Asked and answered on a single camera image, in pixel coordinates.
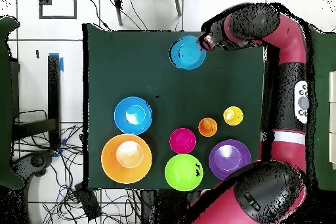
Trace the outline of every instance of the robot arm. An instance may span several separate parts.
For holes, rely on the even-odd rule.
[[[259,158],[235,172],[190,208],[188,224],[274,224],[302,204],[306,187],[305,133],[309,108],[306,43],[296,21],[272,5],[248,3],[228,9],[202,26],[199,44],[237,50],[261,45],[279,49],[272,89],[271,161]]]

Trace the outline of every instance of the black cable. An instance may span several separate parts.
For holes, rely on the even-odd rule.
[[[72,218],[73,218],[73,220],[75,221],[75,224],[77,224],[77,221],[76,221],[76,219],[75,219],[75,217],[74,217],[74,215],[71,213],[71,211],[70,210],[68,210],[68,208],[66,207],[66,210],[69,212],[69,214],[72,216]]]
[[[48,118],[47,113],[44,110],[23,111],[23,112],[19,112],[19,114],[32,113],[32,112],[44,112],[45,113],[45,119]]]
[[[111,29],[108,27],[107,23],[103,22],[100,17],[99,17],[99,14],[98,14],[98,8],[96,6],[96,3],[93,1],[93,0],[90,0],[92,2],[92,4],[94,5],[94,7],[96,8],[96,15],[98,17],[98,19],[102,22],[102,24],[104,25],[105,28],[108,28],[110,31]]]
[[[76,125],[74,125],[73,127],[71,127],[71,132],[70,132],[70,134],[69,134],[69,136],[68,136],[68,138],[66,139],[66,141],[68,142],[68,140],[77,132],[77,131],[79,131],[80,129],[82,129],[83,128],[83,126],[80,126],[80,127],[77,127],[77,129],[74,131],[74,129],[75,129],[75,127],[76,127]]]
[[[116,219],[116,218],[114,218],[114,217],[112,217],[112,216],[109,216],[107,213],[102,213],[102,215],[103,215],[103,216],[106,216],[105,219],[104,219],[104,221],[102,222],[102,224],[104,224],[104,222],[105,222],[105,220],[107,220],[107,218],[110,218],[110,219],[112,219],[112,220],[118,222],[119,224],[120,224],[120,223],[123,224],[122,221],[120,221],[120,220],[118,220],[118,219]]]
[[[32,141],[33,141],[33,143],[34,143],[34,145],[32,145],[32,146],[36,146],[37,148],[41,148],[41,149],[43,149],[43,150],[52,150],[51,147],[41,146],[41,145],[37,144],[33,136],[31,136],[31,139],[32,139]],[[62,150],[62,149],[67,150],[67,149],[69,149],[69,148],[72,148],[72,147],[64,147],[64,148],[63,148],[63,147],[60,147],[59,149],[60,149],[60,150]]]
[[[110,0],[110,2],[111,2],[111,4],[112,4],[115,8],[117,8],[116,5],[113,4],[112,0]],[[141,28],[138,26],[138,24],[135,23],[131,17],[129,17],[127,14],[125,14],[121,9],[120,9],[120,11],[121,11],[124,15],[126,15],[126,16],[127,16],[127,17],[128,17],[134,24],[135,24],[135,26],[138,27],[138,29],[139,29],[140,31],[142,31]]]
[[[47,211],[47,213],[49,214],[49,217],[51,218],[51,224],[54,224],[53,221],[53,213],[50,211],[50,209],[48,209],[47,205],[45,203],[42,203],[43,208]]]
[[[175,31],[176,31],[176,28],[177,28],[177,25],[180,23],[180,17],[179,17],[179,14],[177,14],[177,24],[175,26]]]
[[[130,201],[130,197],[129,197],[129,199],[127,199],[127,200],[129,201],[129,204],[130,204],[131,207],[132,207],[132,211],[135,212],[135,215],[136,215],[135,218],[138,217],[138,218],[140,219],[140,221],[141,221],[141,216],[138,214],[137,209],[133,207],[132,202]],[[133,198],[133,201],[134,201],[134,203],[135,203],[135,206],[140,210],[140,208],[138,207],[138,205],[137,205],[137,203],[136,203],[136,201],[135,201],[135,198]]]
[[[140,18],[140,16],[137,14],[137,12],[135,11],[135,9],[134,9],[134,6],[133,6],[133,3],[132,3],[132,0],[131,0],[131,5],[132,5],[132,8],[133,8],[133,10],[134,10],[134,12],[135,12],[135,14],[136,14],[136,16],[140,19],[140,21],[144,24],[144,22],[142,21],[142,19]]]
[[[141,210],[140,210],[140,208],[138,207],[138,204],[136,203],[136,201],[135,201],[135,193],[134,193],[134,191],[132,190],[132,195],[133,195],[133,200],[134,200],[134,206],[135,206],[135,209],[138,209],[139,210],[139,212],[141,212]],[[137,224],[137,218],[139,218],[139,220],[140,220],[140,224],[141,224],[141,222],[142,222],[142,217],[141,216],[139,216],[138,214],[137,214],[137,212],[135,212],[135,214],[136,214],[136,217],[135,217],[135,224]]]
[[[52,167],[52,170],[54,170],[55,174],[56,174],[56,182],[60,187],[63,187],[60,182],[58,181],[58,175],[57,175],[57,171],[54,169],[54,166],[51,164],[50,167]]]

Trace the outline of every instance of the blue bowl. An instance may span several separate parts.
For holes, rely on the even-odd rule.
[[[169,59],[177,68],[193,70],[203,64],[207,53],[197,43],[197,37],[186,35],[169,49]]]
[[[139,97],[127,97],[115,108],[114,122],[122,132],[139,135],[152,123],[152,109]]]

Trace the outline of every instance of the magenta bowl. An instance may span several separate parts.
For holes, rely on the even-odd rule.
[[[189,154],[196,146],[196,137],[191,130],[180,128],[171,134],[169,144],[177,154]]]

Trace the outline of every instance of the white floor tile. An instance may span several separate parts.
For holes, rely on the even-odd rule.
[[[265,0],[184,0],[184,31],[200,31],[204,22],[234,5],[264,2]]]
[[[73,7],[73,0],[52,0],[56,6],[47,6],[48,14],[65,15]],[[98,8],[99,0],[93,0]],[[77,0],[77,19],[39,19],[39,0],[18,0],[19,39],[82,39],[82,23],[98,24],[95,6],[89,0]]]
[[[138,204],[135,213],[135,204],[102,204],[102,224],[140,224],[141,206]]]
[[[69,127],[72,127],[73,124],[67,124],[62,123],[61,128],[66,129]],[[68,139],[68,137],[71,135],[71,129],[62,131],[63,135],[62,138]],[[75,132],[74,135],[72,135],[68,141],[67,145],[71,147],[78,146],[82,147],[82,143],[79,139],[79,135],[82,133],[82,130],[79,129],[77,132]],[[24,139],[28,143],[31,143],[32,141],[30,139]],[[42,143],[43,140],[40,141],[36,140],[37,144]],[[22,149],[32,149],[30,146],[26,145],[20,145],[20,150]],[[72,188],[74,189],[74,186],[80,182],[83,181],[83,156],[82,155],[75,155],[72,154],[69,150],[64,150],[62,153],[65,157],[64,162],[66,163],[67,167],[70,168],[72,177],[73,177],[73,185]],[[65,171],[65,166],[62,161],[62,157],[53,157],[52,158],[52,164],[53,168],[57,172],[57,179],[60,185],[70,185],[69,180],[69,173]],[[34,177],[31,180],[30,189],[28,193],[28,201],[29,202],[55,202],[57,199],[57,196],[60,191],[60,186],[57,183],[56,180],[56,173],[52,169],[52,167],[47,168],[47,172],[42,177]]]
[[[102,189],[102,203],[119,202],[124,203],[127,199],[133,200],[133,194],[130,190],[129,197],[127,196],[127,191],[125,189]],[[137,195],[135,194],[135,201],[140,202]]]
[[[77,218],[81,217],[84,214],[84,210],[81,208],[76,208],[78,206],[73,205],[74,208],[70,210],[72,215]],[[56,213],[55,204],[45,203],[45,207],[43,207],[43,203],[28,203],[28,213],[30,215],[31,224],[75,224],[74,220],[71,219],[70,214],[66,214],[66,209],[62,208],[62,211],[65,213],[64,218],[59,218],[57,214],[49,215],[50,213]],[[100,217],[96,218],[96,220],[90,220],[88,222],[87,217],[76,219],[77,224],[100,224]]]
[[[175,0],[132,0],[136,13],[149,30],[175,30],[177,10]],[[122,0],[122,11],[127,14],[142,30],[144,25],[135,14],[131,0]],[[138,27],[123,13],[123,25],[119,26],[116,8],[110,0],[100,0],[100,15],[104,23],[112,30],[139,30]]]
[[[16,18],[16,0],[0,0],[0,16],[3,15]],[[16,30],[9,34],[9,39],[16,39]]]
[[[48,55],[59,53],[61,122],[83,121],[83,48],[81,41],[19,41],[20,111],[48,110]],[[36,114],[30,114],[36,120]]]
[[[12,58],[18,58],[17,41],[7,41]]]
[[[267,0],[287,7],[294,15],[315,25],[321,31],[330,32],[336,27],[335,0]]]

